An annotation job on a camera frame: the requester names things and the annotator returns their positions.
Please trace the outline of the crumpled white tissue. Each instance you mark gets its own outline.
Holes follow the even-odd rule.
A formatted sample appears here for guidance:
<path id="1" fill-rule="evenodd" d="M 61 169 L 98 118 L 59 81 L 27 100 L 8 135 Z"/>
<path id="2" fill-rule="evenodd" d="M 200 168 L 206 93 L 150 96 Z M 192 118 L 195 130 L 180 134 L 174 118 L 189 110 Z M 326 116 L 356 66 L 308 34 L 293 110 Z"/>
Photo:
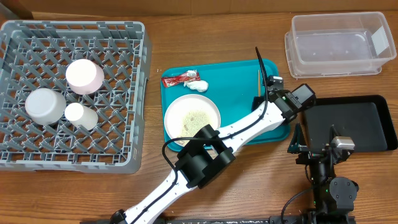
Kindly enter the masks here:
<path id="1" fill-rule="evenodd" d="M 184 87 L 187 87 L 191 90 L 196 90 L 198 92 L 205 92 L 209 87 L 208 82 L 204 80 L 185 82 L 183 85 Z"/>

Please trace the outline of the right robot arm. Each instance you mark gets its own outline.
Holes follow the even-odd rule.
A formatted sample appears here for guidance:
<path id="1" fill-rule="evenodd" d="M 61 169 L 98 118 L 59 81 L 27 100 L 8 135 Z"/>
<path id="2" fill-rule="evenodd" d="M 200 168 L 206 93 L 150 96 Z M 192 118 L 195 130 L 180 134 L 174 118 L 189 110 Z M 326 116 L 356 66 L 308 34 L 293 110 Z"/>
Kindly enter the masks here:
<path id="1" fill-rule="evenodd" d="M 350 137 L 340 136 L 334 126 L 330 127 L 329 142 L 323 148 L 312 151 L 307 146 L 300 124 L 296 124 L 287 152 L 297 154 L 296 163 L 305 166 L 305 175 L 310 188 L 303 190 L 286 202 L 280 214 L 282 223 L 354 223 L 348 214 L 354 210 L 354 201 L 359 186 L 356 182 L 335 174 L 334 166 L 346 161 L 354 153 Z M 284 217 L 287 206 L 296 198 L 311 192 L 313 208 L 299 216 Z"/>

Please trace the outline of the teal plastic tray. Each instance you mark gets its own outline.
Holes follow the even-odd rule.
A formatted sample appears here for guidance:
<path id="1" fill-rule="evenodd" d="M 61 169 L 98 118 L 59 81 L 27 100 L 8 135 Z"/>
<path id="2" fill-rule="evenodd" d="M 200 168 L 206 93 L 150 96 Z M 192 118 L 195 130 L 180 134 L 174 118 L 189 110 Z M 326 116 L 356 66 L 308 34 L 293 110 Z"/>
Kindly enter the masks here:
<path id="1" fill-rule="evenodd" d="M 263 59 L 263 62 L 268 75 L 279 76 L 278 68 L 273 61 Z M 187 94 L 203 95 L 214 102 L 220 111 L 221 127 L 234 123 L 251 112 L 253 99 L 258 92 L 260 66 L 257 59 L 174 67 L 166 70 L 162 77 L 177 76 L 188 70 L 196 70 L 200 78 L 209 83 L 208 90 L 199 93 L 181 84 L 165 88 L 160 83 L 163 119 L 169 105 L 178 97 Z M 283 141 L 289 133 L 289 124 L 281 125 L 273 131 L 261 134 L 246 145 Z"/>

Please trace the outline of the large white plate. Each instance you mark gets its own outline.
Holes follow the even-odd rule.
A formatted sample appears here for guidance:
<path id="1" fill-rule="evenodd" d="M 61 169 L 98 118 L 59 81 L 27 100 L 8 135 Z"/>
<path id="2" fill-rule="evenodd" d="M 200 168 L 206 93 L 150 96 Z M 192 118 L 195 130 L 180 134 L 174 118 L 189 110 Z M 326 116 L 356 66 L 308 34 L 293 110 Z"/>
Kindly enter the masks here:
<path id="1" fill-rule="evenodd" d="M 218 129 L 221 126 L 221 115 L 217 106 L 203 95 L 180 96 L 165 110 L 164 128 L 170 139 L 194 137 L 208 124 L 213 129 Z"/>

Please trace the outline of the black plastic tray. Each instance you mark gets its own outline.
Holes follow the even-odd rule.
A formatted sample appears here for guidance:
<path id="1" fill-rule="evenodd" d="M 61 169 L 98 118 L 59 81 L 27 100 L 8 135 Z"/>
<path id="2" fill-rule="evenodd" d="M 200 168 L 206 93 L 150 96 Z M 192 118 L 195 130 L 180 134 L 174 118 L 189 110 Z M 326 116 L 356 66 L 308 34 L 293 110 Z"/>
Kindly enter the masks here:
<path id="1" fill-rule="evenodd" d="M 397 135 L 385 98 L 381 95 L 318 98 L 303 114 L 310 149 L 330 142 L 330 127 L 350 137 L 355 152 L 397 149 Z"/>

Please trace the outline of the white cup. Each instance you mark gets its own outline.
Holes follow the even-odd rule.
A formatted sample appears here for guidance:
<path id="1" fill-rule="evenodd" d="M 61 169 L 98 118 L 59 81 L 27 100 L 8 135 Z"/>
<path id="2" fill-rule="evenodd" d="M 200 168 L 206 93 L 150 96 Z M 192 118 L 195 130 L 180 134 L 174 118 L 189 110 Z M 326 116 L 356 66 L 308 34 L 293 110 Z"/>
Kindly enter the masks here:
<path id="1" fill-rule="evenodd" d="M 65 108 L 65 117 L 72 125 L 83 126 L 87 130 L 98 124 L 98 115 L 93 109 L 80 103 L 71 103 Z"/>

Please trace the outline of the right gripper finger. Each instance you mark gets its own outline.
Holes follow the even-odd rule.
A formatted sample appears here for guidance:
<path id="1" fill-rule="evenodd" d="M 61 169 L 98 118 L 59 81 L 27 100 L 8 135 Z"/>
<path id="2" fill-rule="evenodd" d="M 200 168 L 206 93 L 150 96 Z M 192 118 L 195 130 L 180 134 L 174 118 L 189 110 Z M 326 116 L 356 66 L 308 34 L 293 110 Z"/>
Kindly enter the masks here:
<path id="1" fill-rule="evenodd" d="M 329 134 L 329 145 L 330 146 L 336 146 L 338 141 L 340 140 L 340 134 L 339 132 L 336 130 L 335 125 L 332 124 L 330 126 L 330 134 Z"/>
<path id="2" fill-rule="evenodd" d="M 288 153 L 300 154 L 308 152 L 308 146 L 303 135 L 302 127 L 300 123 L 295 125 L 294 134 L 289 144 Z"/>

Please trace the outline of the red snack wrapper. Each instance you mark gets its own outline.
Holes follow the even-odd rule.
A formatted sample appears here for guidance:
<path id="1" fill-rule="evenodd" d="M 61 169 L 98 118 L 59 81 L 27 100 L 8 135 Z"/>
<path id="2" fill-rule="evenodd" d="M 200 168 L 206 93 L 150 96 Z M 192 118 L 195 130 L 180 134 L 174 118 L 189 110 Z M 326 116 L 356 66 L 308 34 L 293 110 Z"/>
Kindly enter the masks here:
<path id="1" fill-rule="evenodd" d="M 179 83 L 200 81 L 200 74 L 196 70 L 188 70 L 173 77 L 162 77 L 161 82 L 165 88 L 178 85 Z"/>

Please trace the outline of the grey plastic dish rack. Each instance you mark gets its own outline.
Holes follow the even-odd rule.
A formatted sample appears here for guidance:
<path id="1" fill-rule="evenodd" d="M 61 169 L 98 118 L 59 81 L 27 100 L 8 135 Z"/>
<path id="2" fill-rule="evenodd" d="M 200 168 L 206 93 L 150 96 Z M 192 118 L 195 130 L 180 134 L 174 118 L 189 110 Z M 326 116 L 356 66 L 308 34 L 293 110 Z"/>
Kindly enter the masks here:
<path id="1" fill-rule="evenodd" d="M 141 165 L 144 94 L 152 44 L 137 21 L 7 21 L 1 26 L 1 169 L 135 173 Z M 67 67 L 91 60 L 104 71 L 101 88 L 79 95 Z M 39 88 L 94 110 L 92 130 L 66 118 L 31 120 L 28 95 Z"/>

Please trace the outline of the grey bowl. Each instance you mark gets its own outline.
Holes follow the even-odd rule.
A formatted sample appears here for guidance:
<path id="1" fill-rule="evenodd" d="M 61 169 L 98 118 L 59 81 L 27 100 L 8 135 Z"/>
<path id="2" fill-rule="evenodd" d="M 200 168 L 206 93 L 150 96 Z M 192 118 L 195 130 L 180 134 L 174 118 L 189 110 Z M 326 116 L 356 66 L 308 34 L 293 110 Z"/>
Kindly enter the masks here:
<path id="1" fill-rule="evenodd" d="M 63 116 L 66 107 L 65 97 L 48 88 L 32 91 L 25 101 L 27 114 L 39 125 L 56 123 Z"/>

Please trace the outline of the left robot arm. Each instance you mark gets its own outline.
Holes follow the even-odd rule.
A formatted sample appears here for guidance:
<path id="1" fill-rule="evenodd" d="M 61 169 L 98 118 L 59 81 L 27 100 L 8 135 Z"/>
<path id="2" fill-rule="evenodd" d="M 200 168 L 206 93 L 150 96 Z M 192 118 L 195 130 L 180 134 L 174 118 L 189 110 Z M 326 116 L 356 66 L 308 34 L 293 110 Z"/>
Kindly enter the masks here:
<path id="1" fill-rule="evenodd" d="M 258 135 L 291 122 L 297 114 L 313 105 L 315 92 L 301 84 L 295 90 L 281 90 L 274 81 L 264 81 L 261 104 L 237 122 L 213 129 L 206 125 L 177 154 L 167 178 L 143 201 L 118 210 L 111 223 L 154 223 L 155 219 L 184 194 L 202 189 L 216 179 L 234 160 L 235 153 Z"/>

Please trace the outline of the small pink-white bowl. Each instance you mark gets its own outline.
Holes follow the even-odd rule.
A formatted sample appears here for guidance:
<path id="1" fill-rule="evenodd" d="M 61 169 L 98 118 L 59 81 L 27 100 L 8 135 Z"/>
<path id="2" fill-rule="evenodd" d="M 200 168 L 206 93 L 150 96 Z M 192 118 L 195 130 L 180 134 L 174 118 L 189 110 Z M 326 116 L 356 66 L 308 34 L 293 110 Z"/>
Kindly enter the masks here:
<path id="1" fill-rule="evenodd" d="M 69 87 L 79 95 L 89 95 L 102 86 L 104 72 L 102 68 L 87 59 L 72 62 L 66 70 Z"/>

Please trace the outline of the clear plastic bin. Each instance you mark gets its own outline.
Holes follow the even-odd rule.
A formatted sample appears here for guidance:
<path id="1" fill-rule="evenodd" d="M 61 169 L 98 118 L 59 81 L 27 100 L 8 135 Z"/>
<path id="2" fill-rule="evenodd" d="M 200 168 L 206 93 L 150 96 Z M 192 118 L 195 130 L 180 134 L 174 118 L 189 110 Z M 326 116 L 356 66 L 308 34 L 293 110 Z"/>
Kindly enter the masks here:
<path id="1" fill-rule="evenodd" d="M 376 75 L 397 57 L 381 12 L 294 16 L 284 42 L 294 78 Z"/>

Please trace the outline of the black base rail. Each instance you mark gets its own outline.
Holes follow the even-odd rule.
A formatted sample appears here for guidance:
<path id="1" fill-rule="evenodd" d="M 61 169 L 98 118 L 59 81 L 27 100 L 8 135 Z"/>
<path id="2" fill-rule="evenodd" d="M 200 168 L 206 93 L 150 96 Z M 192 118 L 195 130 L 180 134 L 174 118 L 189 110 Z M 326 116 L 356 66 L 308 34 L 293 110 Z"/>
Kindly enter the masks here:
<path id="1" fill-rule="evenodd" d="M 300 216 L 284 217 L 286 224 L 304 223 Z M 188 219 L 188 220 L 167 220 L 157 218 L 153 224 L 281 224 L 280 216 L 271 216 L 266 219 Z M 356 224 L 354 217 L 348 218 L 349 224 Z M 97 220 L 80 222 L 80 224 L 109 224 L 109 220 Z"/>

